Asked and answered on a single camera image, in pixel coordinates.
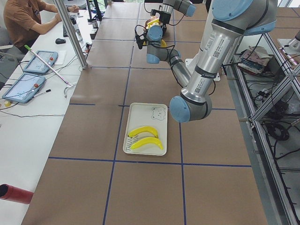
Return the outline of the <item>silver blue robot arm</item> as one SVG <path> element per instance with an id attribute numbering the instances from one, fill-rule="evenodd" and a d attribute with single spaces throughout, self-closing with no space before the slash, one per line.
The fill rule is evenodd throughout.
<path id="1" fill-rule="evenodd" d="M 241 36 L 272 31 L 277 7 L 276 0 L 214 0 L 206 21 L 211 30 L 203 33 L 201 43 L 204 46 L 194 57 L 192 70 L 185 66 L 179 51 L 161 47 L 163 31 L 159 25 L 147 30 L 147 62 L 168 62 L 182 86 L 180 95 L 173 97 L 169 104 L 176 121 L 201 120 L 210 114 L 212 102 L 207 91 L 234 41 Z"/>
<path id="2" fill-rule="evenodd" d="M 169 24 L 173 10 L 182 13 L 184 16 L 192 17 L 196 6 L 189 0 L 164 0 L 161 9 L 158 11 L 159 21 Z"/>

